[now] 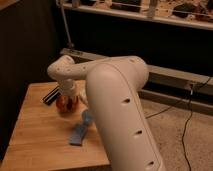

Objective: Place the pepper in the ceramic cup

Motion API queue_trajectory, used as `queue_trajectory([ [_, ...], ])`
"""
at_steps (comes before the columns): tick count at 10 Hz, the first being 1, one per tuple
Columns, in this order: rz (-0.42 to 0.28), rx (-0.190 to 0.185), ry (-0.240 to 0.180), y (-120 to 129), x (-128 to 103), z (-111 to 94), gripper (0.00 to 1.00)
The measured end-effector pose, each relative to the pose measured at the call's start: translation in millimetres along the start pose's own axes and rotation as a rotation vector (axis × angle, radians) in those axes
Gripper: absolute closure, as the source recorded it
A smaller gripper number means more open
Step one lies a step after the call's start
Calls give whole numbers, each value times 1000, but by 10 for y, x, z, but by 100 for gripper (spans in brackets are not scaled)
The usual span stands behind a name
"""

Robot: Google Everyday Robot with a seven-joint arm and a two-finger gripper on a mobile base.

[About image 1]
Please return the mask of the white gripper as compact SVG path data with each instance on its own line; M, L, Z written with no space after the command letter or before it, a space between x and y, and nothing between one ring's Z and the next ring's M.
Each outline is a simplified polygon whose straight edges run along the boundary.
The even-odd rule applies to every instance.
M79 97L80 101L83 104L87 104L87 96L86 96L86 90L84 88L80 88L77 85L77 82L72 79L66 79L58 82L59 85L59 91L62 95L65 95L71 99L74 99L75 97Z

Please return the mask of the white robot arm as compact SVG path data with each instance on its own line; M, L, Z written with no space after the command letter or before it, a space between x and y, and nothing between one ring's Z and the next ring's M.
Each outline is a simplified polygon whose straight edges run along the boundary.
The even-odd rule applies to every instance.
M64 55L47 73L68 96L77 80L85 82L88 107L112 171L166 171L138 95L149 77L143 59L124 56L77 64Z

